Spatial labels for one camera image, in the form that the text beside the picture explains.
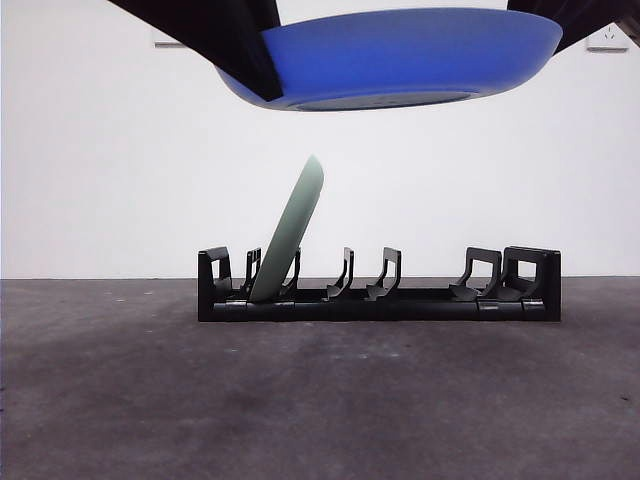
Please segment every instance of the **dish rack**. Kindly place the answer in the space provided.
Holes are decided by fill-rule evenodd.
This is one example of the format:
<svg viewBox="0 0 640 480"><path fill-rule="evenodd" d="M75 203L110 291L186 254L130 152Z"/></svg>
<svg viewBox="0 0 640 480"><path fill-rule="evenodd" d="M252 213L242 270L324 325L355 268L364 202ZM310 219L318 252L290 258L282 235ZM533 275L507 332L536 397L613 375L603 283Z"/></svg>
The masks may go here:
<svg viewBox="0 0 640 480"><path fill-rule="evenodd" d="M560 252L524 247L497 250L468 248L465 271L448 286L401 286L402 253L385 248L382 273L365 288L353 288L354 252L344 249L342 273L326 288L300 288L300 249L294 259L293 277L267 302L248 301L260 269L261 249L247 252L242 285L233 288L231 262L226 247L198 253L198 320L200 322L247 321L531 321L559 322ZM218 263L214 276L213 264ZM492 265L484 288L467 285L475 262ZM519 275L519 263L535 264L533 278ZM389 264L394 265L393 276Z"/></svg>

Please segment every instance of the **electrical socket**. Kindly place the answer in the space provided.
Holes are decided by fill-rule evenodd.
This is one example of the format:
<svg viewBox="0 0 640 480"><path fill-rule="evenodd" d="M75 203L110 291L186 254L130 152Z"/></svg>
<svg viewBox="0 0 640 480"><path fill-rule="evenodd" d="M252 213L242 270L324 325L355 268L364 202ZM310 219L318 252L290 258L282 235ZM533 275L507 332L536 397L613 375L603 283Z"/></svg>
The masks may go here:
<svg viewBox="0 0 640 480"><path fill-rule="evenodd" d="M626 52L629 50L629 37L612 23L587 38L587 50L590 52Z"/></svg>

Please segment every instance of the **plate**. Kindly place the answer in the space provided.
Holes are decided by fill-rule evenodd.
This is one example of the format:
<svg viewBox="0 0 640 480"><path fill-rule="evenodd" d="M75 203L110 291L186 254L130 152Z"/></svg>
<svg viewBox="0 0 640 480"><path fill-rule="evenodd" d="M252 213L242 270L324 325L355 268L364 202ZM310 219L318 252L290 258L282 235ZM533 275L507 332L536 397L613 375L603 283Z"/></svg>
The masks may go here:
<svg viewBox="0 0 640 480"><path fill-rule="evenodd" d="M249 301L270 300L280 291L318 203L323 182L324 173L320 162L315 157L309 158L293 187L267 253L262 259Z"/></svg>
<svg viewBox="0 0 640 480"><path fill-rule="evenodd" d="M284 95L266 102L220 71L244 100L334 111L465 100L510 90L553 56L562 28L512 10L383 10L262 32Z"/></svg>

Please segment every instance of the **white wall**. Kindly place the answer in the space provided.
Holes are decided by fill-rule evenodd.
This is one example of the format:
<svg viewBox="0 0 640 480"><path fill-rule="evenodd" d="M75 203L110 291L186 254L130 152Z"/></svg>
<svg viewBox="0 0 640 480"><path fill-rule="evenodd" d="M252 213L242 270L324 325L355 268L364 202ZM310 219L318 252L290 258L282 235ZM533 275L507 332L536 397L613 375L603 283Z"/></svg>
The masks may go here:
<svg viewBox="0 0 640 480"><path fill-rule="evenodd" d="M504 8L505 1L439 2ZM285 22L435 2L280 0ZM193 277L196 252L266 246L309 154L325 188L303 274L341 247L375 275L455 275L464 248L561 249L568 275L640 274L640 50L555 57L515 91L457 104L273 112L106 0L4 0L7 278ZM601 255L594 257L595 252Z"/></svg>

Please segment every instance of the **white plate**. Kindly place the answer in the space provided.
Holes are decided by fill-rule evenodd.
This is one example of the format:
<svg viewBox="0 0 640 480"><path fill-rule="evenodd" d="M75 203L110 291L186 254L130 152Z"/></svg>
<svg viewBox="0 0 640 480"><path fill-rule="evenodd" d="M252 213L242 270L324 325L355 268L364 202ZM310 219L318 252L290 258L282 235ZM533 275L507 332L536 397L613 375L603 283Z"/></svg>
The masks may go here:
<svg viewBox="0 0 640 480"><path fill-rule="evenodd" d="M320 162L315 157L309 158L293 187L267 253L262 259L249 301L269 300L280 291L318 203L323 181L324 173Z"/></svg>

